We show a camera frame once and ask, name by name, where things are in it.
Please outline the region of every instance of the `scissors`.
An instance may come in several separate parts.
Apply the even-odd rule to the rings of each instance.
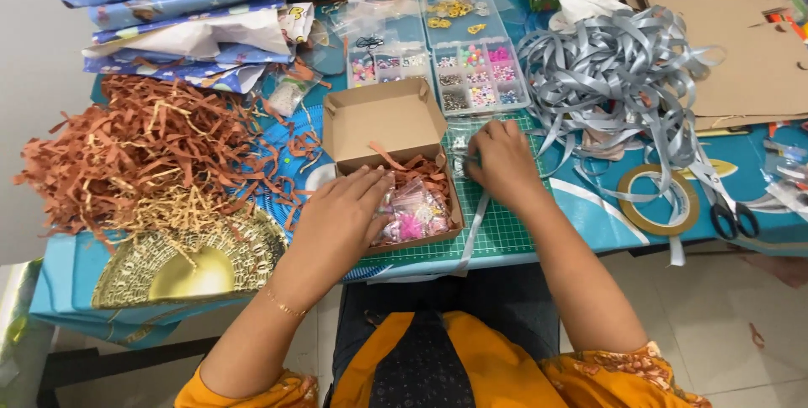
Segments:
[[[736,239],[739,233],[747,238],[757,238],[760,235],[760,225],[755,214],[748,206],[730,197],[701,145],[696,152],[696,161],[704,168],[691,166],[691,172],[702,182],[704,194],[712,205],[710,221],[718,236],[728,241]],[[752,227],[752,231],[744,225],[744,219]]]

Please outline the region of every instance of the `green cutting mat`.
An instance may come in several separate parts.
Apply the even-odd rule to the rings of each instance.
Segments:
[[[519,127],[526,131],[533,128],[531,118],[527,114],[514,114],[504,119],[515,119]],[[530,147],[535,154],[538,152],[539,141],[535,136],[529,136]],[[449,147],[449,135],[444,136],[441,142],[445,148]],[[539,173],[544,173],[541,160],[537,161]],[[552,192],[550,180],[544,180],[547,191]],[[476,182],[466,178],[455,178],[457,195],[463,209],[466,226],[460,235],[454,239],[435,242],[425,246],[411,247],[409,249],[394,250],[385,254],[371,255],[359,260],[355,268],[368,266],[385,266],[389,264],[403,264],[425,261],[457,260],[463,254],[465,240],[469,236],[469,227],[477,211],[477,203],[482,196],[482,187]],[[505,206],[491,199],[486,209],[486,215],[474,240],[474,251],[471,258],[497,255],[524,254],[533,251],[533,240],[530,233],[522,226],[520,221],[505,208]]]

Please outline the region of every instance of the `hand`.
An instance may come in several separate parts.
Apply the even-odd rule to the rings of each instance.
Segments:
[[[528,137],[514,120],[503,123],[492,119],[469,141],[469,156],[476,154],[480,162],[468,161],[466,172],[492,197],[524,219],[524,206],[531,203],[530,198],[546,192]]]
[[[300,213],[292,245],[268,283],[277,299],[302,312],[317,304],[358,262],[390,218],[373,219],[390,177],[367,166],[321,187]]]

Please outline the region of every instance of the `gold decorative fan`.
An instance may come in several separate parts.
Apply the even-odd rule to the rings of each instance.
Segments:
[[[280,225],[258,208],[236,228],[241,239],[228,227],[223,232],[228,236],[213,231],[172,236],[201,247],[188,255],[195,268],[162,232],[142,233],[137,246],[122,243],[98,278],[90,304],[93,309],[121,309],[249,295],[267,283],[288,242]]]

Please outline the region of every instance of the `flat cardboard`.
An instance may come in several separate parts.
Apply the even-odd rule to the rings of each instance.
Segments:
[[[349,175],[362,165],[389,168],[384,157],[370,148],[377,142],[396,161],[405,163],[422,154],[442,164],[449,180],[452,229],[448,232],[389,246],[371,247],[365,255],[422,246],[456,238],[465,227],[460,200],[440,140],[446,119],[435,94],[422,78],[379,83],[329,93],[323,99],[322,148],[337,164],[340,175]]]
[[[681,15],[692,47],[726,50],[724,62],[696,81],[696,130],[808,113],[808,103],[793,92],[808,80],[808,71],[797,66],[808,67],[808,51],[788,25],[765,19],[786,9],[789,0],[627,1],[638,8],[663,5]]]

